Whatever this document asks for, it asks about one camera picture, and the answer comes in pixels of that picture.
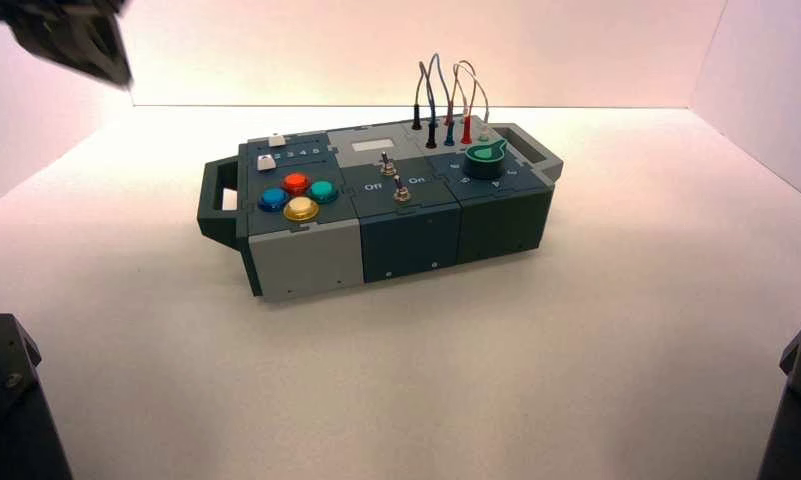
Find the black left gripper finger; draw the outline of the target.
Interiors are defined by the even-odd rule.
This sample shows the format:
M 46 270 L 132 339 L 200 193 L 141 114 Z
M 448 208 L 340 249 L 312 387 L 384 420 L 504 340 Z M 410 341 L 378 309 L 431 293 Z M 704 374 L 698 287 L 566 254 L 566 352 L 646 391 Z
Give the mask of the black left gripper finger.
M 133 77 L 118 16 L 122 1 L 60 1 L 59 51 L 65 66 L 118 87 Z
M 131 69 L 114 18 L 25 18 L 18 44 L 32 55 L 111 85 L 128 88 Z

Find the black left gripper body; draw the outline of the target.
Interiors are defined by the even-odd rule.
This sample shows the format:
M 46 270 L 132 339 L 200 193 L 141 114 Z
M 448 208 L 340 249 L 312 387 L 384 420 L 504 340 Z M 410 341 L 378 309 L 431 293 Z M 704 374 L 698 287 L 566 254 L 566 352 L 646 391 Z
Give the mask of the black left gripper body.
M 55 1 L 0 0 L 0 22 L 19 40 L 46 41 L 56 33 L 59 12 Z

